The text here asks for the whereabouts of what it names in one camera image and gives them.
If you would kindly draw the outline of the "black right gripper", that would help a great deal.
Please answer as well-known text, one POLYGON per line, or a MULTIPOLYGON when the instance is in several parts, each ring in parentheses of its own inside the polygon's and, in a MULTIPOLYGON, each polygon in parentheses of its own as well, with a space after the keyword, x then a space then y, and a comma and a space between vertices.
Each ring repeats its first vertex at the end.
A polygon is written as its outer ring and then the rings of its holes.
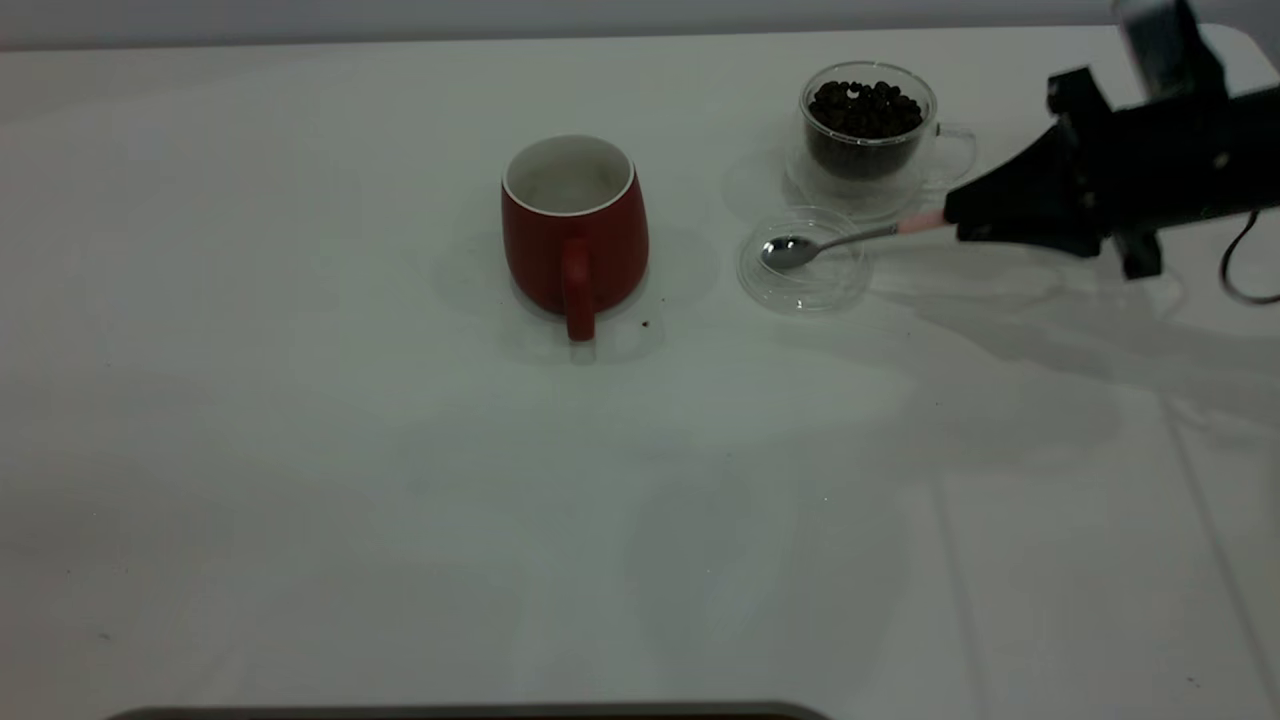
POLYGON ((1279 91, 1199 91, 1115 109, 1087 69, 1055 76, 1056 122, 947 192, 963 243, 1097 258, 1115 242, 1129 279, 1164 269, 1160 231, 1277 206, 1279 91))

